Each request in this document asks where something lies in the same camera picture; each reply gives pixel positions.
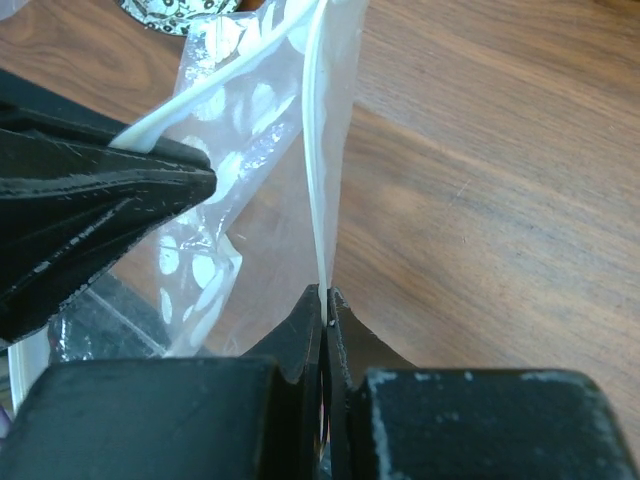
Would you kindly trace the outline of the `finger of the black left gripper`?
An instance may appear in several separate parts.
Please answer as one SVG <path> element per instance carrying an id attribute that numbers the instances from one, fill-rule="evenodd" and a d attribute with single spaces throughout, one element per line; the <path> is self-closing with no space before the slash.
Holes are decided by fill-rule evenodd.
<path id="1" fill-rule="evenodd" d="M 2 180 L 2 342 L 44 327 L 146 235 L 215 188 L 212 172 Z"/>
<path id="2" fill-rule="evenodd" d="M 159 184 L 206 197 L 216 174 L 204 154 L 173 141 L 149 153 L 111 147 L 122 124 L 1 71 L 1 195 L 51 196 Z"/>

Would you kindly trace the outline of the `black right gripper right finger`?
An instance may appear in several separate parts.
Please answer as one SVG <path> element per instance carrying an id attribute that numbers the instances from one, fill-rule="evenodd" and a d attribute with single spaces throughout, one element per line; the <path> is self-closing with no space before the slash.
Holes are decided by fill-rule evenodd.
<path id="1" fill-rule="evenodd" d="M 419 368 L 329 296 L 332 479 L 634 479 L 606 395 L 566 369 Z"/>

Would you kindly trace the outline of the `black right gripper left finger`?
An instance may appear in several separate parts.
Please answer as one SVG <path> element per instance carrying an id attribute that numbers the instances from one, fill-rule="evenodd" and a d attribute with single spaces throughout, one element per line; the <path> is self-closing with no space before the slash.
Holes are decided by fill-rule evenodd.
<path id="1" fill-rule="evenodd" d="M 49 366 L 1 448 L 5 479 L 315 479 L 316 286 L 239 357 Z"/>

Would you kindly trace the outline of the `clear polka dot zip bag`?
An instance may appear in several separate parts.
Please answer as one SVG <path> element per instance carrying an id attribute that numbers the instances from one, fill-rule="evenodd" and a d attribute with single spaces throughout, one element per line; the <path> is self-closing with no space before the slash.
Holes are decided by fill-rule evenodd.
<path id="1" fill-rule="evenodd" d="M 267 1 L 192 23 L 174 92 L 109 145 L 204 154 L 214 193 L 8 353 L 14 405 L 54 363 L 236 356 L 308 286 L 327 308 L 367 3 Z"/>

